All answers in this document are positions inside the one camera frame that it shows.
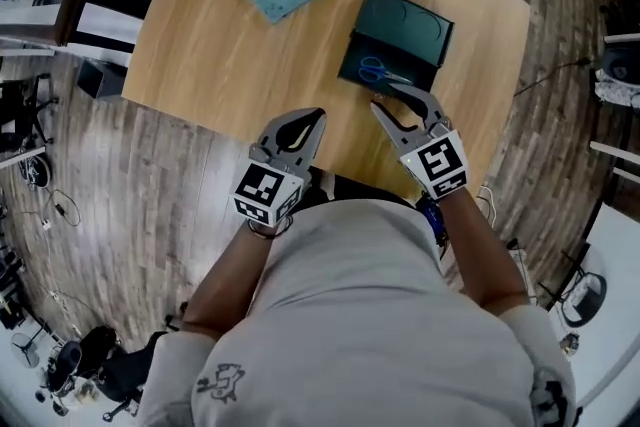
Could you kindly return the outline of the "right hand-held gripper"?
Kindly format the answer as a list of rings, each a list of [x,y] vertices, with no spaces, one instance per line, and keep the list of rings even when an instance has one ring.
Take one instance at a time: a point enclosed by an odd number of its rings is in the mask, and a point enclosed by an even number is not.
[[[399,160],[434,201],[465,188],[469,166],[460,134],[437,98],[413,85],[390,83],[397,99],[420,117],[425,126],[404,126],[380,102],[371,101],[374,117],[398,147]]]

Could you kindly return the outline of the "black office chair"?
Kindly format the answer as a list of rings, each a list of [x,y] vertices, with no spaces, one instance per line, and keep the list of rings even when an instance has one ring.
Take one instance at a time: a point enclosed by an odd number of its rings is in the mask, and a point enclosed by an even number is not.
[[[38,101],[39,86],[50,84],[49,73],[25,79],[0,81],[0,154],[15,153],[33,143],[39,136],[45,144],[54,139],[47,137],[39,122],[38,114],[59,103],[58,97],[45,102]]]

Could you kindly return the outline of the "black waste bin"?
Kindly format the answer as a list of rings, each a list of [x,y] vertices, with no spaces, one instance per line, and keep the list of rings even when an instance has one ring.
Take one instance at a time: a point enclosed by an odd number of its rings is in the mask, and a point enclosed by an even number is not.
[[[76,85],[96,100],[120,97],[126,73],[123,66],[85,59],[80,65]]]

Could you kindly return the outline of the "person's grey shirt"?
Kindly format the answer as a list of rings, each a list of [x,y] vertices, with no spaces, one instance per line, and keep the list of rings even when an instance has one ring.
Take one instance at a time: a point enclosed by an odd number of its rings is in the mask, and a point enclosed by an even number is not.
[[[297,214],[247,317],[219,340],[160,338],[139,427],[573,427],[547,312],[494,315],[451,290],[417,212]]]

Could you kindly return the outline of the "blue-handled scissors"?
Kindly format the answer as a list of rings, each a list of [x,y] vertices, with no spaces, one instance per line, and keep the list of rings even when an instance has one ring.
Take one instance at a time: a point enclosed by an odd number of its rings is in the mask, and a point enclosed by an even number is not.
[[[376,83],[379,81],[391,81],[412,85],[413,81],[389,71],[380,59],[367,56],[361,59],[358,68],[358,75],[366,83]]]

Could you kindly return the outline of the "dark green box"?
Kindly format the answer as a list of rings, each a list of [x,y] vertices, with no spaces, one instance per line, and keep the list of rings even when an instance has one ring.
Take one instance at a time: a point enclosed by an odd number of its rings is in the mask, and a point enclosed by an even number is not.
[[[444,64],[455,24],[409,0],[363,0],[338,76],[383,96],[394,97],[391,81],[366,83],[362,58],[377,57],[386,68],[430,91]]]

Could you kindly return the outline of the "person's right forearm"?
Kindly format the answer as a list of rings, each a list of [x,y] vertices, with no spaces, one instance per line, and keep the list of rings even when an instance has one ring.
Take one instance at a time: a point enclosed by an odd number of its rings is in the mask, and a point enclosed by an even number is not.
[[[468,190],[445,196],[439,207],[466,295],[495,316],[528,304],[516,263]]]

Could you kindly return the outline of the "black patterned round object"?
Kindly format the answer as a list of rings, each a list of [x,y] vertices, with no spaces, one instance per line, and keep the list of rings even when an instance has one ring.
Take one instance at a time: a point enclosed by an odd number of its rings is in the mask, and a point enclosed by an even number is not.
[[[18,163],[20,173],[31,190],[46,189],[51,180],[51,166],[45,154],[39,154]]]

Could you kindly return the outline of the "black wrist band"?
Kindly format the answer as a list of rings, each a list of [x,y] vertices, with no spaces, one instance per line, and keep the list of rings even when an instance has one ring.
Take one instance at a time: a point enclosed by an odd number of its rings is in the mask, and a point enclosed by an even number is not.
[[[264,239],[264,240],[274,240],[284,233],[286,233],[293,223],[293,219],[291,216],[287,215],[279,224],[275,227],[269,227],[264,224],[258,223],[257,221],[248,219],[246,224],[251,232]]]

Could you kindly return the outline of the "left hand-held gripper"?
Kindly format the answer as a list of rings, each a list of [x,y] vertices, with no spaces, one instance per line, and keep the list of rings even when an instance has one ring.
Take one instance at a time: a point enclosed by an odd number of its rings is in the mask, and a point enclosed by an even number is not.
[[[250,147],[247,167],[230,194],[239,215],[275,228],[300,202],[326,122],[325,110],[311,107],[268,123],[259,143]]]

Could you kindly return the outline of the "person's left forearm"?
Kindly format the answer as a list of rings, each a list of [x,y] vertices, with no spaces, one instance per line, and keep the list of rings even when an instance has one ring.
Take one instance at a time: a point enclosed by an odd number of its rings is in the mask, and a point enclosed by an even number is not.
[[[189,299],[181,329],[219,340],[241,322],[272,242],[254,235],[243,223]]]

